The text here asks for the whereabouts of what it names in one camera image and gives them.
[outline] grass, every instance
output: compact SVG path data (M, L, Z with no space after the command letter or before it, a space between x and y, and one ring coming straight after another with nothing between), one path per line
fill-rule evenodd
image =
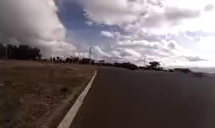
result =
M91 66L1 62L0 128L48 127L48 117L83 90L93 71Z

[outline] utility pole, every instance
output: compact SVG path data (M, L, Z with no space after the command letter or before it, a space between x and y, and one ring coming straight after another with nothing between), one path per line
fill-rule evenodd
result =
M146 66L146 56L144 56L144 67Z
M89 59L91 59L91 47L89 47Z
M89 47L89 59L90 59L89 64L91 64L91 46Z

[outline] blue sky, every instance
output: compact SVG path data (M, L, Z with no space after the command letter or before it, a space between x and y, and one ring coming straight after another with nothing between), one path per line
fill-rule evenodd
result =
M215 0L2 0L0 40L44 57L92 47L110 62L215 67Z

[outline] asphalt road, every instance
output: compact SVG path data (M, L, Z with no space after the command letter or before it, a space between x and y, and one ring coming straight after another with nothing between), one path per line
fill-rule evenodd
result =
M71 128L215 128L210 82L182 73L100 68Z

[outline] road edge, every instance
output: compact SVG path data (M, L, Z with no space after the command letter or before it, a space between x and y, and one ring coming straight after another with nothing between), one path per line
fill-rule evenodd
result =
M83 92L79 95L73 106L70 108L70 110L67 112L67 114L64 116L63 120L60 122L60 124L57 126L57 128L69 128L71 123L73 122L75 116L77 115L77 112L80 108L80 106L83 104L84 98L87 95L89 89L91 88L91 85L97 75L97 70L94 71L94 74L83 90Z

